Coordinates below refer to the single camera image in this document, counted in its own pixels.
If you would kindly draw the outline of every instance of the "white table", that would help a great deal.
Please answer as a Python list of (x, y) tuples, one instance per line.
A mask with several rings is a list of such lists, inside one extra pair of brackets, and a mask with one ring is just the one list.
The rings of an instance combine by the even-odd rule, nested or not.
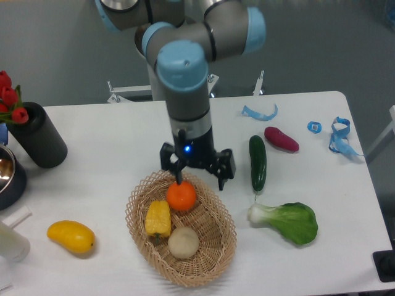
[[(278, 115), (261, 122), (240, 116), (244, 105)], [(7, 216), (27, 205), (33, 216), (16, 227), (29, 238), (31, 251), (12, 265), (15, 295), (321, 295), (392, 289), (380, 282), (372, 253), (389, 250), (390, 241), (370, 175), (362, 157), (349, 160), (328, 150), (331, 123), (351, 121), (349, 142), (362, 153), (346, 98), (339, 92), (232, 97), (211, 100), (217, 150), (232, 148), (236, 176), (219, 192), (217, 179), (203, 179), (222, 199), (238, 233), (234, 260), (222, 277), (207, 286), (185, 289), (151, 268), (128, 233), (125, 210), (141, 179), (160, 169), (159, 150), (172, 142), (164, 102), (47, 107), (69, 147), (63, 164), (40, 169), (10, 139), (28, 174), (23, 197), (0, 212)], [(323, 130), (307, 130), (319, 121)], [(247, 209), (254, 202), (248, 140), (276, 126), (300, 144), (288, 154), (267, 144), (266, 185), (257, 201), (270, 206), (302, 202), (314, 209), (316, 240), (296, 247), (270, 228), (251, 228)], [(46, 237), (58, 220), (77, 220), (97, 236), (93, 256), (81, 259)]]

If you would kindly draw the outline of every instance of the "black object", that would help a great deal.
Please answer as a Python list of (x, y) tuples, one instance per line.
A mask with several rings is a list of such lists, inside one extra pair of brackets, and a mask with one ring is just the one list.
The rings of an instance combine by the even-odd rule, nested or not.
[(373, 253), (378, 277), (382, 282), (395, 281), (395, 252), (393, 250)]
[[(180, 131), (178, 137), (174, 136), (175, 147), (164, 143), (160, 149), (160, 164), (163, 170), (175, 175), (178, 184), (182, 182), (181, 170), (184, 167), (202, 168), (218, 178), (218, 186), (222, 191), (225, 182), (235, 177), (236, 165), (231, 149), (216, 152), (212, 140), (212, 129), (203, 136), (185, 140)], [(171, 161), (175, 154), (178, 159)]]
[(9, 132), (41, 168), (60, 165), (67, 156), (67, 146), (44, 108), (34, 102), (24, 102), (29, 115), (27, 123), (7, 124)]
[(27, 177), (23, 166), (15, 155), (4, 145), (0, 145), (0, 210), (15, 203), (26, 188)]

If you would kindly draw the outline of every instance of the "wicker basket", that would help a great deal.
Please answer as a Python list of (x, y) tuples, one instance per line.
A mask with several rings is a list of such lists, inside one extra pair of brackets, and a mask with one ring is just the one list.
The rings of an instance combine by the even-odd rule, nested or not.
[(168, 187), (175, 178), (159, 171), (141, 180), (131, 193), (126, 210), (129, 232), (144, 258), (163, 277), (185, 286), (196, 287), (219, 277), (229, 266), (236, 251), (233, 220), (221, 200), (200, 179), (183, 173), (197, 194), (195, 206), (186, 211), (172, 210), (172, 230), (188, 226), (199, 236), (199, 249), (189, 259), (177, 259), (168, 250), (167, 239), (159, 243), (145, 233), (145, 217), (153, 200), (165, 200)]

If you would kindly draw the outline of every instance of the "black vase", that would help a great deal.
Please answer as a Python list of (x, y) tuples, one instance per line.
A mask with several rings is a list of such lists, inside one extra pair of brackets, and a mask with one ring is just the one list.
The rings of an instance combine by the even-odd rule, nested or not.
[(34, 102), (24, 102), (29, 120), (17, 125), (7, 124), (9, 132), (41, 168), (60, 165), (67, 156), (67, 146), (44, 108)]

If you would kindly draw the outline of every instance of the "green leaf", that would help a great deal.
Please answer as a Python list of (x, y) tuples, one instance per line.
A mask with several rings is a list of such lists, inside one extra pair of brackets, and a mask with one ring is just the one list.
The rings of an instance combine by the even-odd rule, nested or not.
[(297, 245), (308, 244), (317, 236), (318, 224), (314, 211), (303, 203), (286, 203), (275, 208), (266, 221), (283, 237)]
[(18, 107), (23, 107), (23, 102), (22, 102), (22, 92), (20, 90), (20, 85), (18, 84), (17, 87), (15, 88), (15, 92), (18, 95), (18, 102), (14, 104), (14, 108), (12, 110), (15, 110)]

